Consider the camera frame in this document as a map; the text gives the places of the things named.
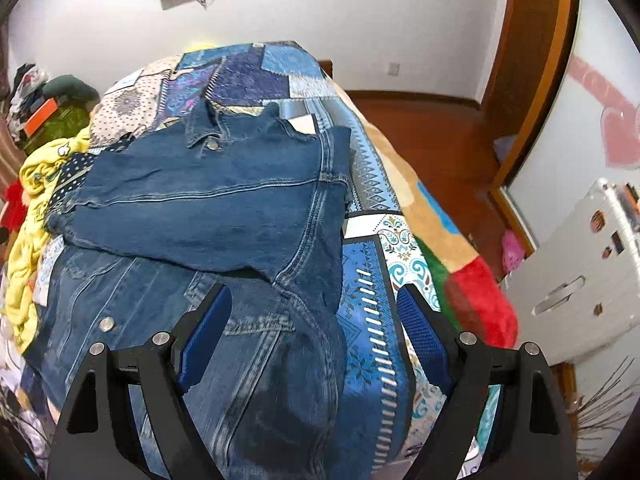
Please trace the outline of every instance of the denim jacket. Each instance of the denim jacket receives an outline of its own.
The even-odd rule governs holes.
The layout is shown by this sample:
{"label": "denim jacket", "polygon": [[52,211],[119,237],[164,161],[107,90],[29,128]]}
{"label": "denim jacket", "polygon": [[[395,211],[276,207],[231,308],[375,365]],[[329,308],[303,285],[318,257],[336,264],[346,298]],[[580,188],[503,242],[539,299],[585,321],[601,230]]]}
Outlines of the denim jacket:
{"label": "denim jacket", "polygon": [[[206,373],[185,396],[226,478],[324,478],[344,382],[335,319],[350,130],[297,132],[268,105],[184,120],[101,153],[48,219],[56,262],[28,358],[60,407],[95,341],[140,344],[170,329],[215,282],[233,309]],[[134,402],[152,470],[162,465]]]}

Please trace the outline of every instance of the jacket button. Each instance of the jacket button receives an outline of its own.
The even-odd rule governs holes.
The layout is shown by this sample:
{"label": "jacket button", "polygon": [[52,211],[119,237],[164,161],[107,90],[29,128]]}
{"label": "jacket button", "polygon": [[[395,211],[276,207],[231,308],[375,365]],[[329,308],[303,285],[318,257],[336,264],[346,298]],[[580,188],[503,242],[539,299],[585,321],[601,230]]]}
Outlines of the jacket button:
{"label": "jacket button", "polygon": [[116,325],[115,320],[113,319],[113,317],[109,316],[100,320],[100,324],[98,325],[98,328],[100,328],[101,332],[108,332],[115,325]]}

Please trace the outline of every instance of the reddish brown floor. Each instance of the reddish brown floor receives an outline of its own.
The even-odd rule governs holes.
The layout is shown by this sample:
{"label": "reddish brown floor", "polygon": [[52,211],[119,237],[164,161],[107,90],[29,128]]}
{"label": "reddish brown floor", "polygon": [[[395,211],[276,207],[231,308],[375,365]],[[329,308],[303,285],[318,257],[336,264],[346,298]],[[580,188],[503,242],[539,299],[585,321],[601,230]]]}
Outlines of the reddish brown floor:
{"label": "reddish brown floor", "polygon": [[355,98],[501,279],[505,224],[488,190],[498,170],[480,113],[461,105]]}

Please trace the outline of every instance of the wall socket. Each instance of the wall socket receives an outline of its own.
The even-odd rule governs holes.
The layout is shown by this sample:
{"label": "wall socket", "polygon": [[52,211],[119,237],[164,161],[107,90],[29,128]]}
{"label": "wall socket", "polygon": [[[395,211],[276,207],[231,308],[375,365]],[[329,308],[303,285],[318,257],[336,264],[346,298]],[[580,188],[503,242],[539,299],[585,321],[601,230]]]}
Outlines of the wall socket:
{"label": "wall socket", "polygon": [[386,67],[386,74],[387,75],[398,75],[398,72],[400,72],[400,63],[389,63]]}

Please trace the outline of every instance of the yellow fabric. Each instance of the yellow fabric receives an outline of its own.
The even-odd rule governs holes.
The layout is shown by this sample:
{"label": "yellow fabric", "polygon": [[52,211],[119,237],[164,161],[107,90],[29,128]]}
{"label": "yellow fabric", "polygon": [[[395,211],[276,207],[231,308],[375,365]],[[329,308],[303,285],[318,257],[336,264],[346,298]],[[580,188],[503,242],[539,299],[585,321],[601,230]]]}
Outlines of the yellow fabric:
{"label": "yellow fabric", "polygon": [[44,212],[58,181],[60,166],[75,152],[89,148],[89,127],[72,139],[48,142],[28,156],[20,168],[20,182],[31,201],[7,263],[8,286],[4,313],[14,326],[14,341],[20,353],[35,336],[38,316],[31,301],[29,278],[36,271],[40,253],[49,239],[44,230]]}

